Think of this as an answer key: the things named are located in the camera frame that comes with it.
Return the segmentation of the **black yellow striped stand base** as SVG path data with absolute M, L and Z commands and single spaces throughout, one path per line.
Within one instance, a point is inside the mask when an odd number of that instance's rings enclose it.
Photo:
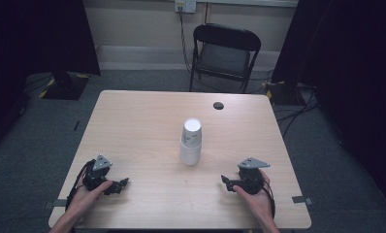
M 266 96 L 274 105 L 298 106 L 299 101 L 295 88 L 289 87 L 284 82 L 281 83 L 263 83 Z

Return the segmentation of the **grey tape strip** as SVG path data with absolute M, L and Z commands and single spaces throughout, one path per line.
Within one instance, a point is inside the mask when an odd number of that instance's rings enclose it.
M 47 210 L 52 210 L 55 207 L 65 208 L 66 204 L 67 204 L 66 199 L 55 199 L 55 200 L 47 201 L 44 204 L 44 208 Z
M 310 197 L 306 198 L 304 196 L 293 196 L 292 200 L 293 200 L 293 203 L 295 203 L 295 204 L 305 203 L 307 206 L 312 205 L 314 203 L 313 199 L 311 199 Z

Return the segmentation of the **person's right hand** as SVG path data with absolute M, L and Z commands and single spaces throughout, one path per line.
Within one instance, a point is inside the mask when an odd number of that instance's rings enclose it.
M 257 194 L 248 194 L 240 186 L 234 185 L 233 189 L 246 202 L 249 210 L 256 217 L 262 227 L 274 225 L 272 202 L 270 194 L 270 179 L 262 171 L 259 170 L 263 177 L 263 188 Z

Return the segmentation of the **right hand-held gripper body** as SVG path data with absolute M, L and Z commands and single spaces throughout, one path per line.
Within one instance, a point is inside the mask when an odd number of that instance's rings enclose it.
M 238 164 L 239 179 L 232 181 L 233 185 L 240 186 L 248 194 L 256 194 L 264 187 L 264 178 L 260 168 L 268 168 L 270 164 L 259 159 L 248 157 Z

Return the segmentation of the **person's left hand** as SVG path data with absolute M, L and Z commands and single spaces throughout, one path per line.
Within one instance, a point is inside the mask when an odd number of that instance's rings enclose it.
M 82 182 L 79 182 L 74 197 L 66 211 L 67 216 L 70 216 L 74 219 L 79 219 L 93 206 L 99 196 L 112 184 L 112 181 L 105 181 L 97 188 L 89 191 L 82 184 Z

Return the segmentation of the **black curtain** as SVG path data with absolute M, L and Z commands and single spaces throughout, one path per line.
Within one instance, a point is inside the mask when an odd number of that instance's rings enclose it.
M 100 73 L 83 0 L 0 0 L 0 140 L 47 72 Z
M 273 81 L 316 87 L 386 198 L 386 0 L 299 0 Z

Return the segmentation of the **black folding chair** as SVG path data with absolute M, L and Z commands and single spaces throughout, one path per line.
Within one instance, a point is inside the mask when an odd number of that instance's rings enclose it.
M 231 26 L 205 23 L 193 31 L 194 49 L 189 90 L 195 74 L 218 77 L 248 86 L 262 43 L 253 32 Z

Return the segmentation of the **stack of white paper cups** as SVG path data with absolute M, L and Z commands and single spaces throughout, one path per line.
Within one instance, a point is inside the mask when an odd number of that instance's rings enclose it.
M 180 161 L 188 166 L 197 164 L 201 158 L 202 144 L 188 144 L 183 139 L 180 140 Z

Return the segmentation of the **single printed paper cup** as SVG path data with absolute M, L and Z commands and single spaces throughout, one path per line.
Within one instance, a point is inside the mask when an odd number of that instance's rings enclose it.
M 202 124 L 196 118 L 189 118 L 183 124 L 182 143 L 188 148 L 196 148 L 202 143 Z

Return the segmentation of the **white wall socket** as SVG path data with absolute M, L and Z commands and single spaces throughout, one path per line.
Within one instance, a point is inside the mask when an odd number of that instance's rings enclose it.
M 175 12 L 195 14 L 197 10 L 197 2 L 194 0 L 175 0 Z

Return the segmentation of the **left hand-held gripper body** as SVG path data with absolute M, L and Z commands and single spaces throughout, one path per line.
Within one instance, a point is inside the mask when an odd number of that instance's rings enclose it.
M 82 184 L 87 190 L 94 190 L 106 180 L 106 175 L 112 165 L 104 155 L 99 154 L 96 159 L 92 159 L 87 163 Z

